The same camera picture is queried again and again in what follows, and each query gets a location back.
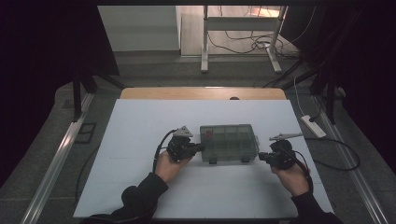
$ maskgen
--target person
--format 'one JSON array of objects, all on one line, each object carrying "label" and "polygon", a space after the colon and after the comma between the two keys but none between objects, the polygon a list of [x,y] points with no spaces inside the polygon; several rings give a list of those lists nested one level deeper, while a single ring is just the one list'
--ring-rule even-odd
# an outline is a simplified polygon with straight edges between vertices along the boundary
[{"label": "person", "polygon": [[[160,196],[168,190],[167,183],[176,178],[179,171],[189,163],[189,159],[173,162],[167,151],[160,154],[155,173],[148,176],[136,187],[127,188],[121,195],[123,207],[112,214],[98,214],[84,218],[81,224],[133,223],[145,224],[155,212]],[[271,167],[283,187],[291,193],[291,200],[297,207],[298,216],[290,224],[342,224],[333,213],[324,212],[309,191],[303,170],[294,164],[288,170]]]}]

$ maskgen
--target black long-sleeve shirt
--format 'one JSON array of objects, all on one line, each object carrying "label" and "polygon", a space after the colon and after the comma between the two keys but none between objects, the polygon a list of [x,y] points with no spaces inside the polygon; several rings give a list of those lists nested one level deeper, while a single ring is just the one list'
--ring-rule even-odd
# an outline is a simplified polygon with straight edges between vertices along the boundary
[{"label": "black long-sleeve shirt", "polygon": [[[148,223],[155,212],[160,196],[168,190],[163,180],[149,173],[139,186],[131,186],[122,193],[123,207],[114,211],[111,215],[93,215],[85,218],[83,224],[111,223],[142,217],[135,224]],[[318,205],[314,195],[310,192],[291,197],[297,207],[298,217],[292,220],[292,224],[342,224],[333,213],[325,213]]]}]

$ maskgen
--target wall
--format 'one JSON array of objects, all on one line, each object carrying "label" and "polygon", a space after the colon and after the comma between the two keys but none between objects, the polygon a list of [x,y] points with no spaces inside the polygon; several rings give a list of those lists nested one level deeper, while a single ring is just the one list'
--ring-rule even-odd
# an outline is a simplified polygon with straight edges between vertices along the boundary
[{"label": "wall", "polygon": [[178,6],[98,8],[113,51],[180,49]]}]

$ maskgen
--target transparent green case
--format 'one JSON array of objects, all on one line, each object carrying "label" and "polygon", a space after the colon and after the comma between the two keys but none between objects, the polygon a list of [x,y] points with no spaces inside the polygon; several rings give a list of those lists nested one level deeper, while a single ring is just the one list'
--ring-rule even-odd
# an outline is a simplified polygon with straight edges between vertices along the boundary
[{"label": "transparent green case", "polygon": [[201,143],[206,148],[202,160],[210,164],[218,161],[253,161],[259,147],[250,124],[201,126]]}]

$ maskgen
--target power strip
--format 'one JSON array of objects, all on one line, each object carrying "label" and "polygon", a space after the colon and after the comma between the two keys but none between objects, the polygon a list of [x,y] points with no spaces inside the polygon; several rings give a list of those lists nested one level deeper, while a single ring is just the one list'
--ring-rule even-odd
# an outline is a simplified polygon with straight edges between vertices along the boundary
[{"label": "power strip", "polygon": [[311,130],[311,132],[318,138],[326,136],[326,133],[317,125],[316,122],[309,121],[309,115],[305,115],[301,117],[301,120],[305,123],[305,125]]}]

